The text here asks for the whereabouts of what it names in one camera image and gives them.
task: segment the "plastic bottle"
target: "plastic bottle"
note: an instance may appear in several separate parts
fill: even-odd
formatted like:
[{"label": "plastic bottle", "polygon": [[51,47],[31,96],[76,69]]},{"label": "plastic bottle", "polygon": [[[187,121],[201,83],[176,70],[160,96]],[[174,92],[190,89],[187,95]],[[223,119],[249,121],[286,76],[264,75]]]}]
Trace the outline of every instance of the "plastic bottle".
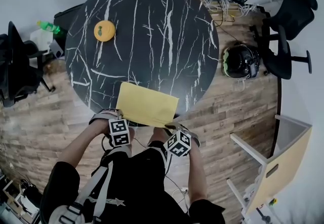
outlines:
[{"label": "plastic bottle", "polygon": [[48,32],[53,32],[54,34],[60,34],[63,32],[62,28],[58,25],[51,24],[47,21],[37,21],[37,25]]}]

